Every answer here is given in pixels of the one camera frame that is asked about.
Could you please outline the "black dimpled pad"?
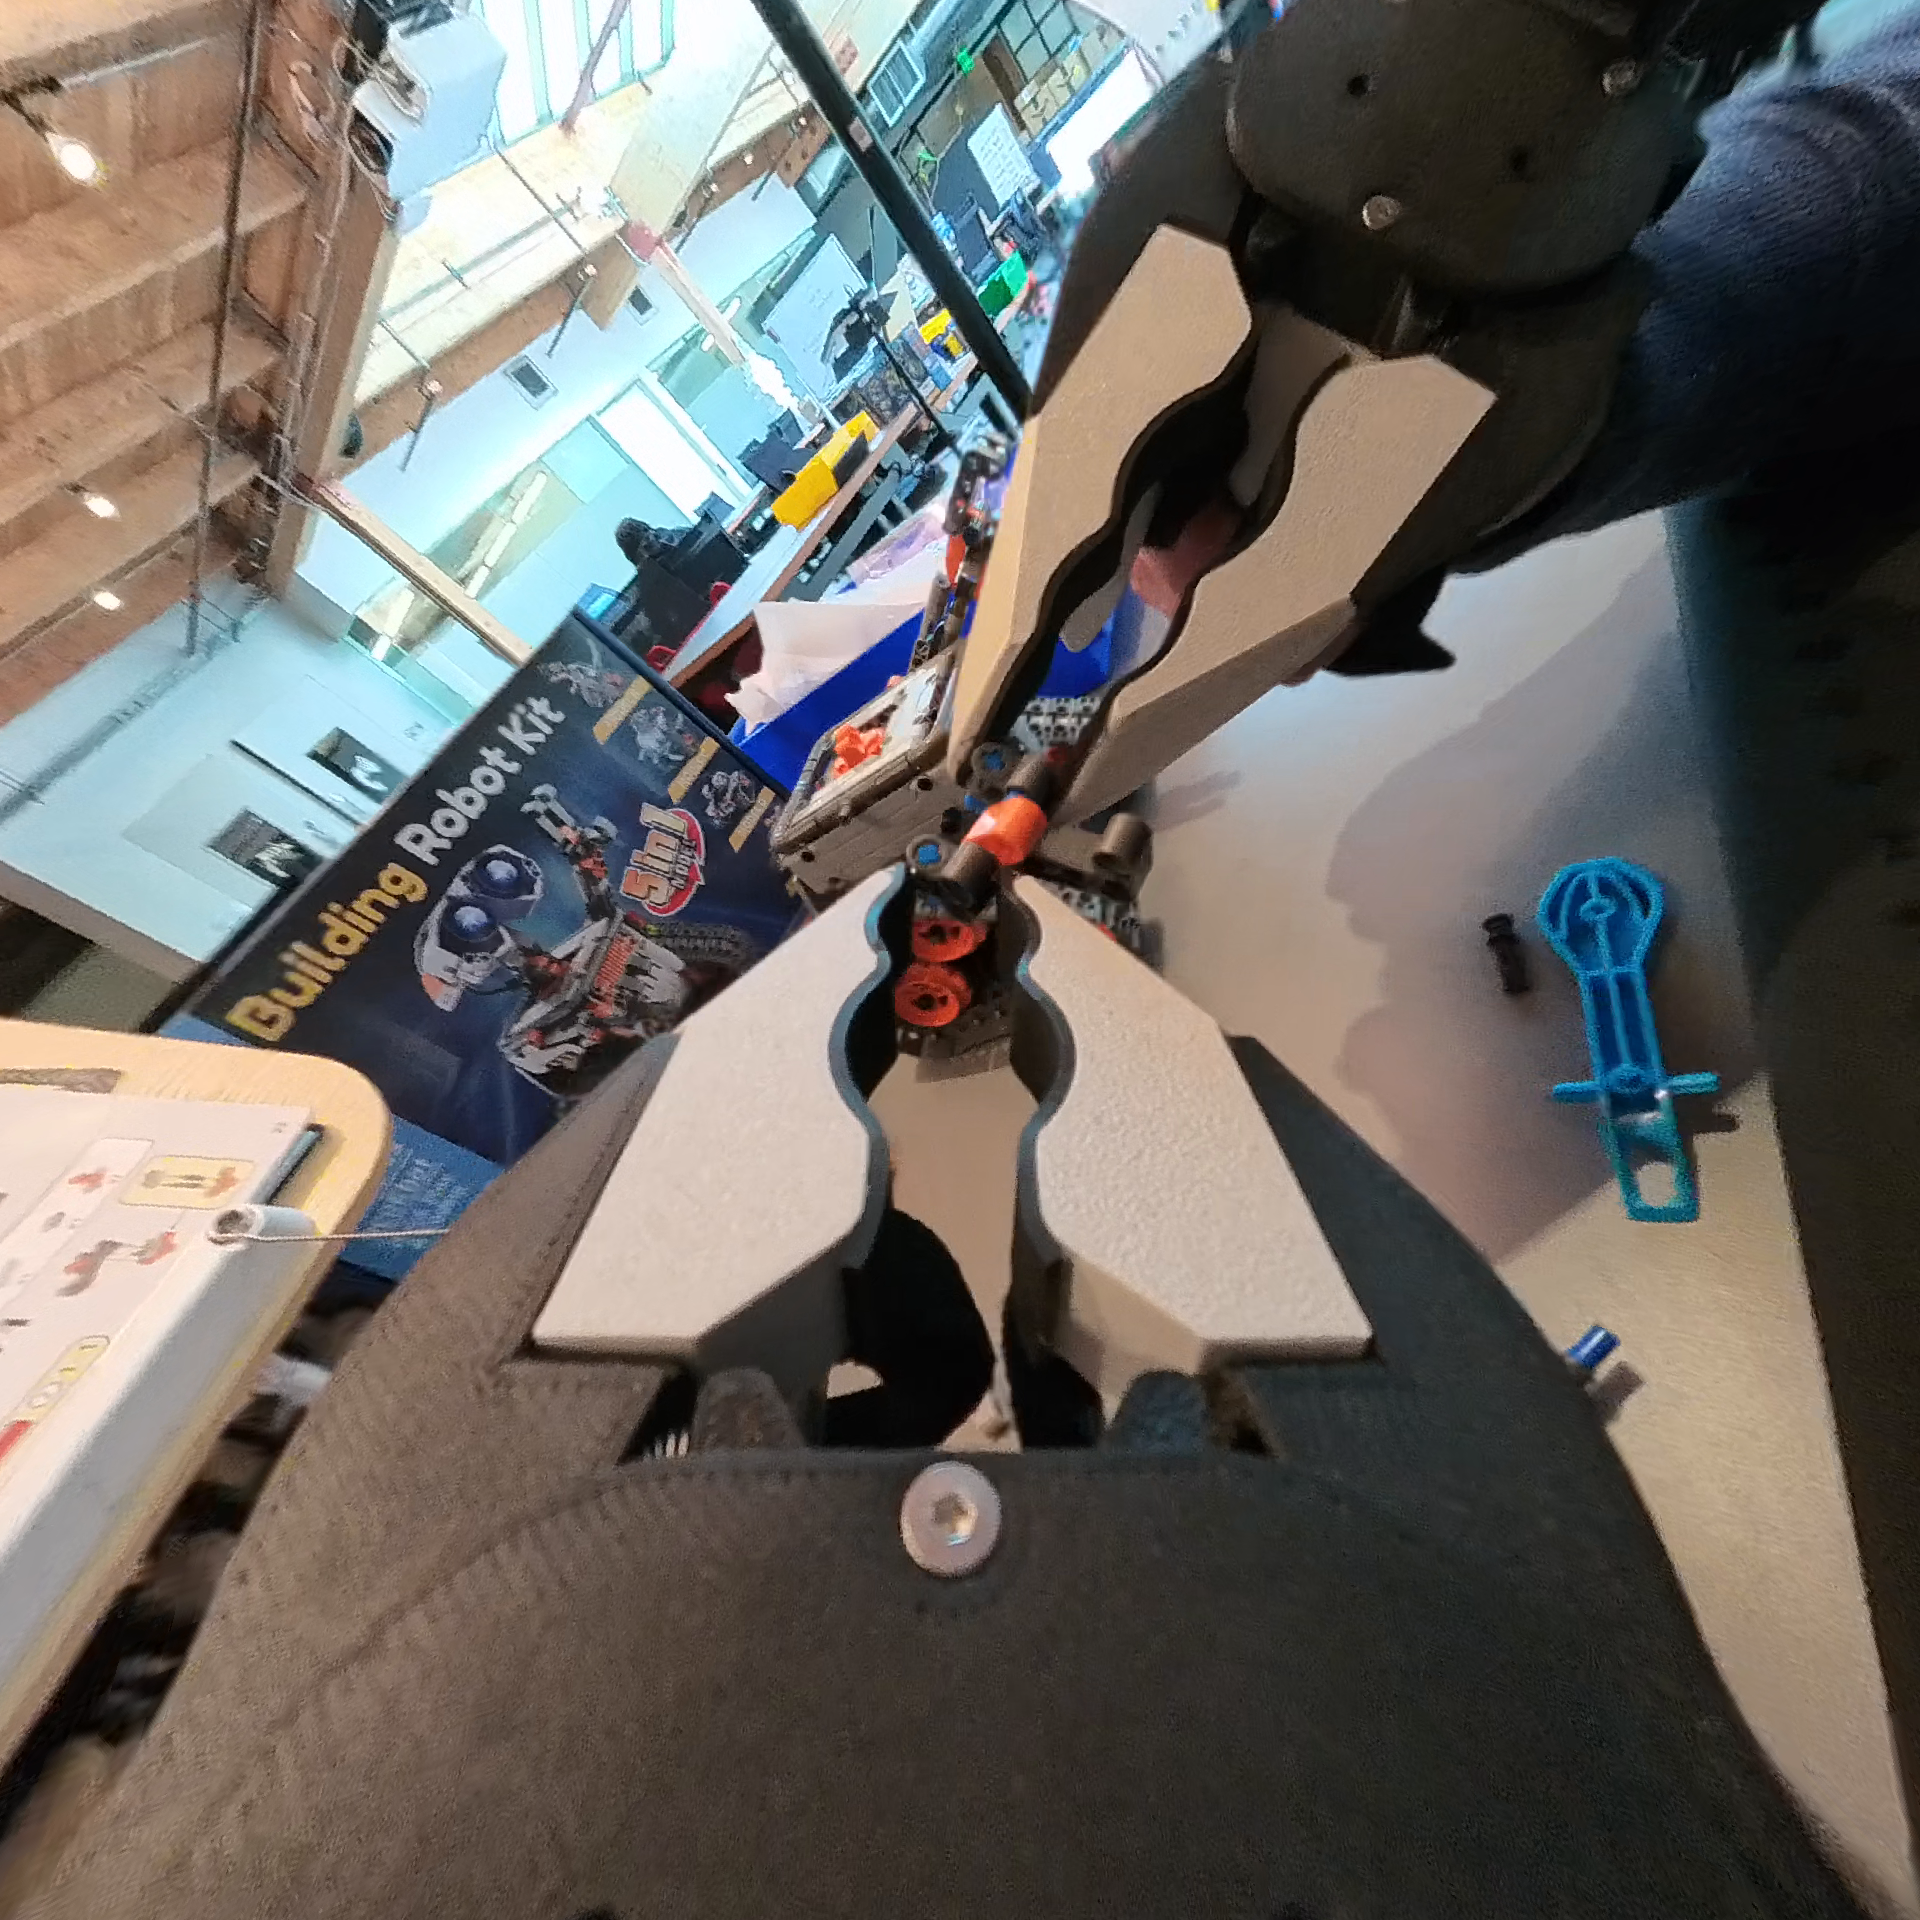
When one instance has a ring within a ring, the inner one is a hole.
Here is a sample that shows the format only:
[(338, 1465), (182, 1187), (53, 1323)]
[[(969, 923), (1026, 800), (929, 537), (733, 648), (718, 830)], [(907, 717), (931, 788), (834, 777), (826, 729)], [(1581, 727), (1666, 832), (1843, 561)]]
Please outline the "black dimpled pad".
[(1913, 1828), (1915, 491), (1714, 496), (1671, 560)]

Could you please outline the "partly built toy robot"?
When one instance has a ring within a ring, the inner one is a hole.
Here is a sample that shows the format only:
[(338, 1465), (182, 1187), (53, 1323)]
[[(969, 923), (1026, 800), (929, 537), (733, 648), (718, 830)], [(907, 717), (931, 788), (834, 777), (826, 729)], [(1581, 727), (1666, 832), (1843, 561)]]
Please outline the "partly built toy robot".
[[(974, 627), (1018, 448), (984, 439), (963, 454), (950, 496), (945, 567), (903, 668), (816, 733), (776, 830), (786, 875), (816, 912), (857, 881), (905, 868), (922, 836), (968, 841), (977, 815), (1023, 788), (1039, 760), (1071, 775), (1113, 699), (1119, 665), (1142, 636), (1138, 601), (1123, 590), (1085, 646), (1058, 643), (1045, 681), (1006, 731), (950, 768), (954, 681)], [(907, 877), (910, 923), (895, 965), (895, 1028), (926, 1076), (978, 1071), (1003, 1059), (1018, 1013), (1018, 957), (1000, 909), (977, 920), (925, 913)]]

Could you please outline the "blue robot kit box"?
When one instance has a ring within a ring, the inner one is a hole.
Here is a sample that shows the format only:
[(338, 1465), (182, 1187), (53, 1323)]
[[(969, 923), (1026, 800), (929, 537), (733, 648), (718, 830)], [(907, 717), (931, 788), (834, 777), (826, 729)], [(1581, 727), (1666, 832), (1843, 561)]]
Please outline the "blue robot kit box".
[(394, 1125), (367, 1230), (445, 1230), (805, 920), (784, 800), (573, 613), (159, 1031), (361, 1071)]

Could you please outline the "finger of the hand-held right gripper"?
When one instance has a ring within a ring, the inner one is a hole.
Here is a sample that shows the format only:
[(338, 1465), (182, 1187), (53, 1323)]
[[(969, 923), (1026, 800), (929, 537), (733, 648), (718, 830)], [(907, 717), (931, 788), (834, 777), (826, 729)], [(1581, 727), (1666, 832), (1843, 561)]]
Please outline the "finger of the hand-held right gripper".
[(1155, 510), (1233, 467), (1254, 348), (1229, 247), (1159, 229), (1025, 425), (955, 670), (955, 750), (1006, 731), (1058, 643), (1105, 624)]
[(1062, 823), (1125, 800), (1329, 661), (1363, 577), (1495, 403), (1437, 356), (1377, 358), (1298, 315), (1263, 315), (1255, 337), (1248, 439), (1210, 499), (1237, 503), (1234, 548), (1112, 695)]

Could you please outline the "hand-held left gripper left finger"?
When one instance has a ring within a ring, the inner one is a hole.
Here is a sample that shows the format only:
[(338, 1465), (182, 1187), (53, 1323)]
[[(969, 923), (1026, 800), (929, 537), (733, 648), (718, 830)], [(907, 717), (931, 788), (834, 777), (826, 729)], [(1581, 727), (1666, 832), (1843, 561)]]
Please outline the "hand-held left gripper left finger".
[(826, 1398), (891, 1182), (872, 1094), (898, 1053), (910, 904), (905, 870), (878, 870), (643, 1051), (647, 1096), (537, 1353), (760, 1369), (800, 1413)]

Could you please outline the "instruction booklet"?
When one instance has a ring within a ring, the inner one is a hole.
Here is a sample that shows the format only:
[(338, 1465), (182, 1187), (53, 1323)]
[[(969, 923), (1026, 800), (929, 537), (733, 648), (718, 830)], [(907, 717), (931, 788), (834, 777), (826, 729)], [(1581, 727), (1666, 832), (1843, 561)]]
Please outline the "instruction booklet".
[(305, 1105), (53, 1086), (3, 1093), (6, 1478), (167, 1379), (269, 1269), (257, 1211), (318, 1142)]

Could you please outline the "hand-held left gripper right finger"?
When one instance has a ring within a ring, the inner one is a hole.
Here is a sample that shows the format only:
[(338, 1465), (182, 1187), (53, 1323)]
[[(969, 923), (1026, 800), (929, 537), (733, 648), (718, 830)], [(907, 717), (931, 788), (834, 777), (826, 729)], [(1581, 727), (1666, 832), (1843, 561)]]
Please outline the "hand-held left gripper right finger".
[(1003, 899), (1015, 1149), (1006, 1398), (1025, 1443), (1093, 1443), (1151, 1376), (1375, 1347), (1221, 1025), (1039, 880)]

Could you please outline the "light blue brick separator tool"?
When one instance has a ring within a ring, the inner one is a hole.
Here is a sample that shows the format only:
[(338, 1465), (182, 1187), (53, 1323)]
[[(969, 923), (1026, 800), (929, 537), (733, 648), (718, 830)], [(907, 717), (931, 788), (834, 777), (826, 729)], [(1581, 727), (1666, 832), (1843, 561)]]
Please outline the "light blue brick separator tool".
[(1664, 1059), (1649, 963), (1664, 928), (1664, 885), (1616, 855), (1569, 863), (1545, 886), (1537, 926), (1573, 974), (1589, 1069), (1552, 1100), (1589, 1109), (1629, 1219), (1689, 1225), (1697, 1173), (1677, 1103), (1714, 1096), (1714, 1071), (1673, 1071)]

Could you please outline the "person's right forearm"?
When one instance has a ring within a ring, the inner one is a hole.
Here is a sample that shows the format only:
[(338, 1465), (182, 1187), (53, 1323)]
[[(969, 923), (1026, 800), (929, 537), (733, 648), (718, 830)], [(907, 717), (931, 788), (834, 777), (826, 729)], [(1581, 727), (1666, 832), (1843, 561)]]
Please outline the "person's right forearm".
[(1722, 100), (1589, 457), (1458, 571), (1915, 425), (1915, 7)]

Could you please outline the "person's right hand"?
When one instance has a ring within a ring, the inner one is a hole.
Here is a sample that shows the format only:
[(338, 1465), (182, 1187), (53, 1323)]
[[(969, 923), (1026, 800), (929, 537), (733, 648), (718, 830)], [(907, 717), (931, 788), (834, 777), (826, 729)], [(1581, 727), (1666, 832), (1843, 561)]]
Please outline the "person's right hand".
[(1218, 499), (1189, 516), (1178, 534), (1146, 540), (1129, 573), (1135, 596), (1167, 616), (1179, 615), (1198, 580), (1233, 552), (1239, 528), (1237, 503)]

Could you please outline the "small dark grey connector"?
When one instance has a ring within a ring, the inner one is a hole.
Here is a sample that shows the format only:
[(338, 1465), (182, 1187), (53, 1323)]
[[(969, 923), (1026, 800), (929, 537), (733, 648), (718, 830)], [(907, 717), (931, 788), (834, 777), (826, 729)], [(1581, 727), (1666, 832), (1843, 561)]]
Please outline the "small dark grey connector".
[(922, 839), (913, 841), (903, 857), (914, 886), (917, 909), (959, 920), (978, 920), (1000, 894), (1002, 867), (978, 849), (969, 849), (968, 841), (950, 844), (939, 839), (947, 847), (945, 863), (935, 870), (920, 870), (913, 863), (910, 849)]

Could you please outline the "white book stand base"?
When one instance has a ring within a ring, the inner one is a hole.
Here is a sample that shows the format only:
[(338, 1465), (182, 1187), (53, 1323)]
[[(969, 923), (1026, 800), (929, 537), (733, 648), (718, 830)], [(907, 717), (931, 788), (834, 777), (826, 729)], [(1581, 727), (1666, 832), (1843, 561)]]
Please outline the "white book stand base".
[(6, 1020), (11, 1759), (381, 1189), (391, 1111), (312, 1053)]

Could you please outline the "yellow storage bin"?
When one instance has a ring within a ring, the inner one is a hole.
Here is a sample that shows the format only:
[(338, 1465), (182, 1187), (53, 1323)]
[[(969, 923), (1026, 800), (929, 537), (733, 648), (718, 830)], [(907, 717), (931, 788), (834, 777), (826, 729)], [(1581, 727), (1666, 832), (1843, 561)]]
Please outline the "yellow storage bin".
[(880, 429), (872, 414), (861, 411), (837, 425), (811, 451), (793, 479), (776, 499), (773, 512), (783, 526), (802, 528), (815, 520), (867, 461), (878, 443)]

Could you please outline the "black support pole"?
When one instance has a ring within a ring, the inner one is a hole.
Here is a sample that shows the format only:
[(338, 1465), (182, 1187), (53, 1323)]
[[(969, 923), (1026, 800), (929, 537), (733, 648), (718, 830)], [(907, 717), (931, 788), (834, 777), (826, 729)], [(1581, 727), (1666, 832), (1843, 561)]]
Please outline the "black support pole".
[(986, 312), (947, 239), (935, 231), (903, 166), (877, 136), (870, 117), (824, 37), (809, 23), (805, 7), (800, 3), (752, 3), (752, 12), (768, 30), (776, 48), (797, 69), (807, 95), (821, 107), (831, 132), (886, 207), (903, 249), (913, 254), (929, 286), (950, 308), (977, 358), (977, 369), (991, 380), (1003, 411), (1023, 425), (1029, 417), (1033, 396), (1018, 358)]

